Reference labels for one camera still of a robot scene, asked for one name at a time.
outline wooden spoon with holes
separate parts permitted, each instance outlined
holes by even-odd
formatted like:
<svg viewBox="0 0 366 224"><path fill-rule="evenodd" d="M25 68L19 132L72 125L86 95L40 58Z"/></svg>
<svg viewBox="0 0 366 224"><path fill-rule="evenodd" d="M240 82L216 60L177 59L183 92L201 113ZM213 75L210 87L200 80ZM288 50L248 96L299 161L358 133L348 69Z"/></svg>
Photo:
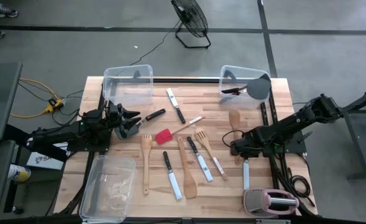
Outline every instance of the wooden spoon with holes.
<svg viewBox="0 0 366 224"><path fill-rule="evenodd" d="M144 134L141 137L141 151L144 157L144 194L150 193L150 177L149 177L149 157L152 148L152 137L149 134Z"/></svg>
<svg viewBox="0 0 366 224"><path fill-rule="evenodd" d="M202 128L197 128L195 130L195 138L196 140L201 143L207 150L209 155L212 157L214 164L216 165L217 169L219 170L222 178L227 181L228 180L228 176L227 174L224 172L224 170L222 169L222 167L220 166L220 163L218 161L218 159L216 158L216 156L214 156L212 148L210 148L210 144L209 144L209 137L206 134L205 130Z"/></svg>
<svg viewBox="0 0 366 224"><path fill-rule="evenodd" d="M237 110L231 110L229 113L230 118L230 124L232 127L232 130L238 130L239 129L239 123L240 123L240 114ZM238 131L234 131L234 139L240 139L240 134ZM240 164L240 162L243 160L241 156L235 156L235 164Z"/></svg>
<svg viewBox="0 0 366 224"><path fill-rule="evenodd" d="M185 148L183 144L183 137L177 137L178 147L180 148L181 160L184 167L184 194L185 198L193 198L196 196L197 189L194 178L191 176L190 169L188 168L187 155L185 154Z"/></svg>

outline floor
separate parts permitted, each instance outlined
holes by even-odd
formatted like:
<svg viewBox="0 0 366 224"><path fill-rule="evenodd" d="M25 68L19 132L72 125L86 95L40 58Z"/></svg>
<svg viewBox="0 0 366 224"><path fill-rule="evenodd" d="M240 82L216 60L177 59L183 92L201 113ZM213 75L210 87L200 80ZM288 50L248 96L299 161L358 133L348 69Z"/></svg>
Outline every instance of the floor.
<svg viewBox="0 0 366 224"><path fill-rule="evenodd" d="M128 65L161 42L178 18L169 0L4 0L20 11L0 19L0 63L20 61L22 77L40 80L59 95L84 88L86 77ZM190 50L169 35L143 58L158 76L217 77L223 65L249 67L287 78L294 102L320 93L345 106L366 91L366 1L198 0L209 23L208 50ZM203 44L182 33L190 44ZM33 89L41 97L48 95ZM65 111L79 107L68 99ZM46 105L18 88L12 112L36 114ZM60 121L67 117L57 116ZM33 131L55 127L49 116L10 118ZM366 222L366 180L348 183L360 170L345 122L314 124L307 138L311 181L319 213ZM32 186L22 216L43 215L58 182Z"/></svg>

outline transparent storage bin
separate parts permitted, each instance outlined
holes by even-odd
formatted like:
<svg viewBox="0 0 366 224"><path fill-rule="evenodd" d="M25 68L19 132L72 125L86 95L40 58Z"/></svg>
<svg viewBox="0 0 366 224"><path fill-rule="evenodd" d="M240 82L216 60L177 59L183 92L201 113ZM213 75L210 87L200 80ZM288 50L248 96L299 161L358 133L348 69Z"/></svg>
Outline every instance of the transparent storage bin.
<svg viewBox="0 0 366 224"><path fill-rule="evenodd" d="M131 158L97 156L90 169L80 217L86 223L121 223L133 194L135 162Z"/></svg>
<svg viewBox="0 0 366 224"><path fill-rule="evenodd" d="M233 74L236 79L227 76L228 74ZM270 75L263 70L235 67L230 65L223 66L221 68L220 81L219 81L219 94L220 94L219 104L236 108L245 108L250 110L258 108L258 106L261 103L268 100L268 97L270 96L269 91L267 97L261 100L252 98L248 93L241 93L240 95L231 95L222 93L221 91L231 88L242 88L246 86L246 84L248 84L248 81L260 78L264 74L267 74L267 76L270 77Z"/></svg>
<svg viewBox="0 0 366 224"><path fill-rule="evenodd" d="M117 105L152 104L153 80L150 65L108 68L104 72L103 97Z"/></svg>

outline black knife handle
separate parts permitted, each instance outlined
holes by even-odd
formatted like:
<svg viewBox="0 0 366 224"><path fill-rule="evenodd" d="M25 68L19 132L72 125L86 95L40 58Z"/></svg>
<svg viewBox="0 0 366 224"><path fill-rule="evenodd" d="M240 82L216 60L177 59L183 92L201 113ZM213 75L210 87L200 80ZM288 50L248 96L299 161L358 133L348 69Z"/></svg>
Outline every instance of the black knife handle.
<svg viewBox="0 0 366 224"><path fill-rule="evenodd" d="M183 124L185 124L185 119L184 119L183 114L181 113L180 108L176 108L176 110L177 110L177 115L178 115L178 117L180 118L180 121L181 121Z"/></svg>
<svg viewBox="0 0 366 224"><path fill-rule="evenodd" d="M197 148L196 148L196 146L195 146L195 144L194 144L193 140L191 139L191 137L187 137L187 141L188 141L188 143L190 144L191 148L193 148L194 152L195 152L195 153L198 153L198 150L197 150Z"/></svg>
<svg viewBox="0 0 366 224"><path fill-rule="evenodd" d="M166 112L166 110L165 110L165 109L158 110L158 111L156 111L156 112L154 112L154 113L152 113L152 114L150 114L150 115L146 116L146 117L145 117L145 119L146 119L147 121L150 121L150 120L154 119L155 117L157 117L157 116L159 116L159 115L161 115L161 114L163 114L163 113L165 113L165 112Z"/></svg>
<svg viewBox="0 0 366 224"><path fill-rule="evenodd" d="M166 151L163 152L163 158L165 159L166 167L168 168L168 170L171 170L172 166L170 165L168 153Z"/></svg>

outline butcher block table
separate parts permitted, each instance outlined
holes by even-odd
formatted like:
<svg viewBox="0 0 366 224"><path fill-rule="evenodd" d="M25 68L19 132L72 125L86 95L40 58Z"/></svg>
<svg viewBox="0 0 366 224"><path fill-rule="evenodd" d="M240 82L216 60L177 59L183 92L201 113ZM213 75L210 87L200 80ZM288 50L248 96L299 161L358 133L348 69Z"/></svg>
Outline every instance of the butcher block table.
<svg viewBox="0 0 366 224"><path fill-rule="evenodd" d="M88 77L80 113L97 109L102 82L102 77ZM187 122L198 116L206 116L206 118L175 134L173 140L158 145L155 141L157 133L165 128L172 131L182 125L168 98L167 88L172 88ZM286 118L294 113L287 79L272 79L272 90L278 119ZM242 205L244 192L242 163L235 164L234 156L230 155L229 148L221 141L222 136L232 130L229 123L230 108L220 106L218 101L218 83L174 83L171 81L170 83L154 83L151 105L126 107L128 110L140 111L142 118L154 111L166 109L165 114L142 125L139 133L129 139L119 140L115 133L112 133L111 145L106 155L130 157L136 162L134 191L128 217L251 218L244 212ZM260 125L263 125L260 109L240 110L241 130L249 131ZM207 150L196 141L194 137L196 128L203 128L207 132L212 150L227 174L228 181L223 180ZM149 158L150 192L148 195L143 194L144 158L140 151L140 139L143 134L151 134L153 138ZM178 136L184 139L188 165L198 187L198 194L192 199L184 197L184 172L177 143ZM204 157L213 176L212 182L206 180L196 156L186 141L188 136L191 136L198 152ZM226 137L226 142L232 140L233 134ZM163 151L167 151L169 155L172 169L183 194L183 198L179 201L175 198L168 178ZM66 162L54 212L65 208L81 187L87 158L87 152L78 152ZM308 168L302 158L296 154L287 154L286 161L293 175L302 175L311 185ZM272 188L268 158L260 156L249 159L249 166L251 189ZM304 189L304 186L300 186L298 183L297 188ZM312 192L310 198L315 202ZM312 207L307 199L302 198L302 201L312 212L317 213L316 207Z"/></svg>

